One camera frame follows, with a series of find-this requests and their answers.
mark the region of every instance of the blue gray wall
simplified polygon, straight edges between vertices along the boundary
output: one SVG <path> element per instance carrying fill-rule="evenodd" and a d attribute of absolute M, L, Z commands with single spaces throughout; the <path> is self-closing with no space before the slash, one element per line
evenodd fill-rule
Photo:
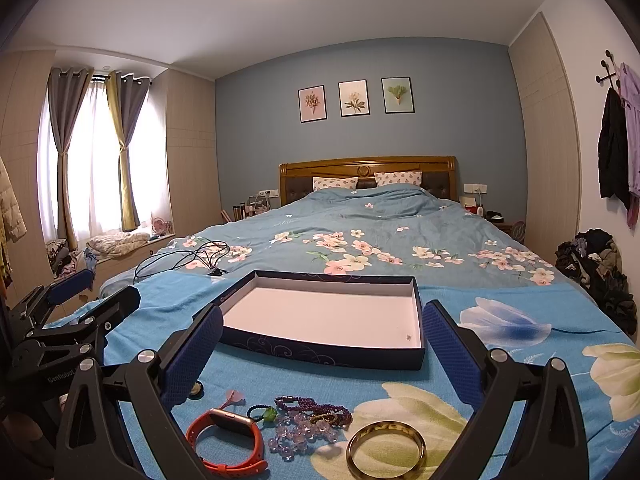
<path fill-rule="evenodd" d="M 382 77 L 410 76 L 413 114 L 385 114 Z M 338 82 L 367 80 L 370 115 L 340 116 Z M 298 90 L 324 85 L 327 120 L 300 123 Z M 356 41 L 291 54 L 216 81 L 220 196 L 231 212 L 276 189 L 278 165 L 370 155 L 454 155 L 458 182 L 525 219 L 527 159 L 507 47 L 446 38 Z"/>

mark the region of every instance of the green bead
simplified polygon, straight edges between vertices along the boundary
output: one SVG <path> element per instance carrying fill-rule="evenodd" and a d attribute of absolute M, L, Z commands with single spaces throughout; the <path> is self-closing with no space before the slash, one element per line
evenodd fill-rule
<path fill-rule="evenodd" d="M 276 420 L 277 416 L 278 412 L 276 411 L 276 409 L 270 406 L 266 410 L 264 410 L 264 413 L 262 414 L 262 420 L 264 420 L 265 422 L 273 422 L 274 420 Z"/>

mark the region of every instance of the screw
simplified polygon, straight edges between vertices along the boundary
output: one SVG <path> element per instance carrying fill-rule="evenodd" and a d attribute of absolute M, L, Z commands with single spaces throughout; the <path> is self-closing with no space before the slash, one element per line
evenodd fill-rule
<path fill-rule="evenodd" d="M 94 367 L 94 360 L 93 359 L 83 359 L 82 361 L 80 361 L 80 369 L 85 372 L 87 370 L 91 370 L 91 368 Z"/>
<path fill-rule="evenodd" d="M 491 350 L 491 359 L 503 363 L 507 360 L 508 354 L 502 348 L 494 348 Z"/>
<path fill-rule="evenodd" d="M 553 359 L 551 359 L 551 366 L 556 370 L 558 370 L 559 372 L 561 372 L 566 368 L 564 361 L 562 361 L 562 359 L 558 359 L 557 357 L 554 357 Z"/>
<path fill-rule="evenodd" d="M 156 357 L 156 353 L 153 350 L 143 350 L 138 354 L 138 361 L 141 363 L 148 363 Z"/>

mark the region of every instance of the watch face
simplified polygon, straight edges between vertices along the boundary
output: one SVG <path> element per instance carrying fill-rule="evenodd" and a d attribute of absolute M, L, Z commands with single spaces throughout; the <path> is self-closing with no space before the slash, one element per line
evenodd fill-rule
<path fill-rule="evenodd" d="M 213 423 L 219 428 L 229 430 L 233 433 L 250 436 L 252 438 L 254 437 L 254 434 L 251 431 L 251 426 L 254 422 L 246 416 L 226 412 L 225 410 L 218 410 L 216 408 L 209 410 L 209 416 Z"/>

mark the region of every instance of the wall socket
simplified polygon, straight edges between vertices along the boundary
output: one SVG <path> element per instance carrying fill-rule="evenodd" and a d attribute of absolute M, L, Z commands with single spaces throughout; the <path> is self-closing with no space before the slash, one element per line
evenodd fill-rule
<path fill-rule="evenodd" d="M 465 193 L 486 193 L 486 184 L 465 184 Z"/>
<path fill-rule="evenodd" d="M 269 192 L 269 198 L 279 197 L 280 190 L 279 189 L 263 189 L 262 191 L 258 191 L 258 196 L 266 195 L 267 191 Z"/>

